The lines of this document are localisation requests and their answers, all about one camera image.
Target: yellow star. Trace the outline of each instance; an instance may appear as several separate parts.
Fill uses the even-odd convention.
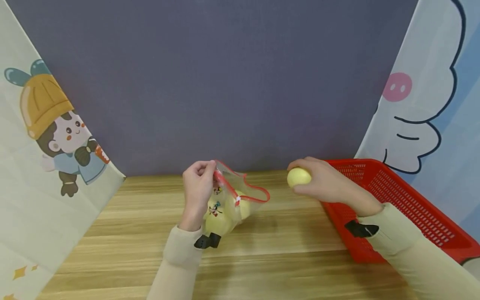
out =
[[[16,269],[15,274],[13,275],[13,280],[25,276],[25,269],[27,269],[27,266],[20,269]]]
[[[7,296],[3,297],[3,300],[18,300],[18,299],[15,298],[15,297],[13,296],[13,294],[11,294],[11,295],[7,295]]]

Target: sleeve cuff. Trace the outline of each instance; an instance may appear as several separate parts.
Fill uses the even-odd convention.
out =
[[[202,236],[202,233],[203,228],[195,232],[188,232],[175,226],[165,244],[163,259],[178,267],[198,267],[203,251],[195,248],[194,244]]]
[[[358,220],[364,225],[379,227],[378,232],[367,240],[381,255],[395,255],[423,237],[420,229],[390,203],[384,204],[379,214],[359,217]]]

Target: hand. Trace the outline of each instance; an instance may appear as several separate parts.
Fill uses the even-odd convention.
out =
[[[53,157],[42,155],[41,165],[42,165],[42,169],[45,172],[51,172],[55,170],[55,162],[53,160]]]
[[[216,162],[197,161],[183,173],[185,189],[185,209],[179,228],[185,231],[197,231],[203,223],[208,208],[208,199],[213,192],[213,173]]]
[[[308,184],[295,185],[293,191],[323,202],[344,203],[358,216],[372,216],[383,210],[383,205],[368,191],[338,172],[329,163],[313,157],[297,159],[288,170],[300,167],[312,176]]]

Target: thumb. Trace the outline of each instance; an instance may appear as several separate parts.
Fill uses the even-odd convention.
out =
[[[313,185],[311,184],[297,184],[294,185],[292,189],[295,194],[307,195],[310,197],[313,197],[314,195]]]
[[[214,160],[209,161],[202,177],[213,178],[213,173],[215,172],[215,169],[216,169],[216,162]]]

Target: wrist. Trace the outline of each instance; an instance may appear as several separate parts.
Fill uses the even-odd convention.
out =
[[[197,231],[203,223],[203,214],[185,209],[178,227],[185,231]]]
[[[352,195],[346,204],[358,217],[374,216],[384,209],[380,201],[364,189]]]

